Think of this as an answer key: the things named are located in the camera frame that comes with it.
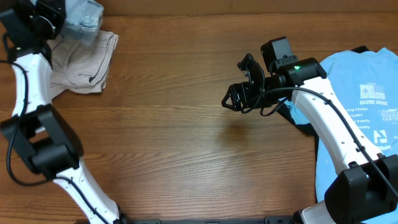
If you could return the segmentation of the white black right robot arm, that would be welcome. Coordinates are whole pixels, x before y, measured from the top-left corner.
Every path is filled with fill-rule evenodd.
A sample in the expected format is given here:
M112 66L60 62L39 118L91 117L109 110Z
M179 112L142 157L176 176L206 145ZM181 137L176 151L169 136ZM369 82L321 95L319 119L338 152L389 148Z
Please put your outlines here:
M315 58L299 60L286 37L261 47L264 65L251 54L238 63L248 80L228 88L221 104L246 114L271 113L286 100L304 115L332 158L336 179L321 201L289 223L362 223L397 208L397 156L386 156L358 128L336 97Z

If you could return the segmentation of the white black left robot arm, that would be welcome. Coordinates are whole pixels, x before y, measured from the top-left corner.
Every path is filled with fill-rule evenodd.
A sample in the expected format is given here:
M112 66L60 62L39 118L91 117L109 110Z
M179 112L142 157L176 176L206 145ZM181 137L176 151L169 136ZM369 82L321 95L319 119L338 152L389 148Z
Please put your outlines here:
M61 32L65 1L1 1L2 41L16 78L11 118L1 122L8 141L6 168L22 186L53 182L65 190L90 223L129 223L128 216L95 181L83 159L80 138L52 105L52 51Z

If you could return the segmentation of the light blue denim shorts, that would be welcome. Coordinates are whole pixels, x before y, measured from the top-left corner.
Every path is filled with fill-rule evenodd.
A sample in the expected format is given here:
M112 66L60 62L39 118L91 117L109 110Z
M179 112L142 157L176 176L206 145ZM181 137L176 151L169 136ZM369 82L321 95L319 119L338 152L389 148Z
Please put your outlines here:
M91 45L100 31L104 7L95 0L66 0L66 17L61 35Z

